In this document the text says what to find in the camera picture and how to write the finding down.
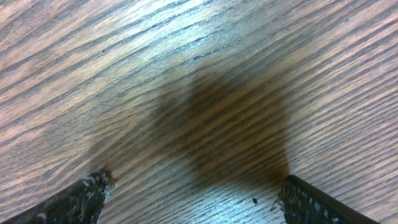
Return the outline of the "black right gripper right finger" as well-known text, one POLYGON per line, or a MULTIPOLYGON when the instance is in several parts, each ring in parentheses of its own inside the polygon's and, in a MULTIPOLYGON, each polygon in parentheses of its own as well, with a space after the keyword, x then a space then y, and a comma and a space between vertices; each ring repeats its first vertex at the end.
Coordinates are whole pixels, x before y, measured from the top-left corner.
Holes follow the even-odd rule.
POLYGON ((279 208, 287 224, 378 224, 295 175, 283 181, 279 208))

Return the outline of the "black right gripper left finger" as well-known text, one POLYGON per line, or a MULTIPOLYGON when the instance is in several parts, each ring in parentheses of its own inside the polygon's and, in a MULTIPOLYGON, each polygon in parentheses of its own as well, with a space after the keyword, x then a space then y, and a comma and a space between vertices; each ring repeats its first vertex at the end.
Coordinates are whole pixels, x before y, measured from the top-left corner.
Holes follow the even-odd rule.
POLYGON ((109 198, 109 174, 93 172, 2 224, 96 224, 109 198))

